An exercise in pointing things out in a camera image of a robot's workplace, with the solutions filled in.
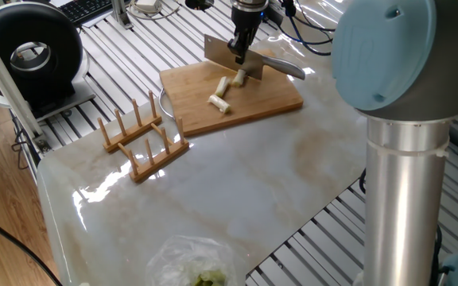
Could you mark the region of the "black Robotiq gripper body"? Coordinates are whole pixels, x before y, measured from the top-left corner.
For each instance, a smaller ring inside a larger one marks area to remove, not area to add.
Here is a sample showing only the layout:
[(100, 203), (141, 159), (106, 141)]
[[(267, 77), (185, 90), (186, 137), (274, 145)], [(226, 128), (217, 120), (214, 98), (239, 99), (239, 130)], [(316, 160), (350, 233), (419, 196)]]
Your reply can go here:
[(235, 24), (234, 35), (240, 33), (255, 34), (262, 21), (262, 11), (244, 11), (233, 7), (231, 20)]

